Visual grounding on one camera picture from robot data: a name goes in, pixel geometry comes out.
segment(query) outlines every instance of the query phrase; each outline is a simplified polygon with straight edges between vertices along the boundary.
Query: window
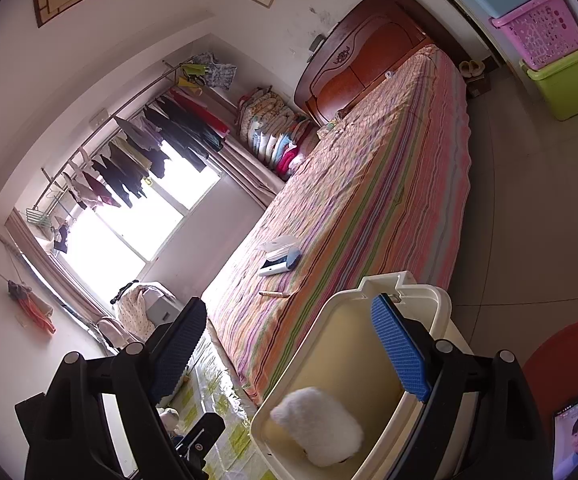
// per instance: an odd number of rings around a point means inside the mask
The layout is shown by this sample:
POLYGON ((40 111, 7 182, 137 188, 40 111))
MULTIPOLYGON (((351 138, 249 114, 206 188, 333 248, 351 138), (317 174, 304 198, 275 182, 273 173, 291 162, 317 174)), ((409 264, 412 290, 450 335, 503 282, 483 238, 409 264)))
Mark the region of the window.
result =
POLYGON ((131 196, 126 206, 85 209, 69 232, 66 254, 58 259, 80 279, 102 306, 107 306, 120 287, 136 279, 158 255, 160 248, 183 224, 195 204, 220 176, 211 168, 198 172, 166 142, 170 156, 164 178, 143 181, 146 198, 131 196))

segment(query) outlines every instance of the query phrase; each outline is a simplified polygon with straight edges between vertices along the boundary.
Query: smartphone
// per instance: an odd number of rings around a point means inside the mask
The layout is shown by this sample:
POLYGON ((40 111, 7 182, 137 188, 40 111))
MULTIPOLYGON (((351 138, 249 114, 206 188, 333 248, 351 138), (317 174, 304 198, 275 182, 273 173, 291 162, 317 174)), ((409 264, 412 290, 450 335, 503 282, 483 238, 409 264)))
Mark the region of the smartphone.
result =
POLYGON ((578 397, 554 414, 554 480, 578 466, 578 397))

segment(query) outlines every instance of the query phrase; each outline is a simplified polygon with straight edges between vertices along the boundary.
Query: tiled floor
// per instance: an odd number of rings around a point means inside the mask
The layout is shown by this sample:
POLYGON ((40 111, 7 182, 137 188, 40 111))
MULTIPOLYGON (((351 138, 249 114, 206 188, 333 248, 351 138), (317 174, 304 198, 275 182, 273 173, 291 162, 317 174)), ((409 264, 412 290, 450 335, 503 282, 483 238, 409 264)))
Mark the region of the tiled floor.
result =
POLYGON ((578 321, 578 116, 554 120, 506 69, 469 101, 472 183, 452 318, 475 353, 519 361, 578 321))

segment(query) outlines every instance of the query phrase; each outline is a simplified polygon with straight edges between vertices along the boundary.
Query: pen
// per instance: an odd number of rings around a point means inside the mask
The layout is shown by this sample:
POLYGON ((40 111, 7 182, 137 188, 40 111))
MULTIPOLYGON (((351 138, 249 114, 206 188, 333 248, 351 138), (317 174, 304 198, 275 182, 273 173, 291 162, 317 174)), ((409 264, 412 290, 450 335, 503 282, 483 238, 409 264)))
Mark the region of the pen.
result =
POLYGON ((286 292, 276 292, 273 290, 260 290, 258 294, 268 296, 269 298, 289 298, 289 296, 291 296, 291 294, 287 294, 286 292))

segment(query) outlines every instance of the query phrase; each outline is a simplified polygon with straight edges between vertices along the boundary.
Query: white plastic bin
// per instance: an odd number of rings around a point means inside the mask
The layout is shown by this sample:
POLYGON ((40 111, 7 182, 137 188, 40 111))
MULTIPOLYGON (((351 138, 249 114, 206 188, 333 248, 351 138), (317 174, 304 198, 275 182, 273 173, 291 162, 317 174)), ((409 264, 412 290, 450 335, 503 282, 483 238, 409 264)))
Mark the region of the white plastic bin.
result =
MULTIPOLYGON (((357 289, 334 294, 251 424, 253 442, 278 480, 382 480, 389 474, 422 407, 403 391, 371 324, 371 300, 396 290, 403 316, 419 320, 434 339, 448 339, 472 353, 450 320, 447 293, 416 285, 409 272, 369 276, 357 289), (285 395, 308 386, 342 402, 365 431, 360 452, 343 463, 314 466, 269 416, 285 395)), ((436 478, 451 476, 460 464, 475 409, 476 394, 465 394, 436 478)))

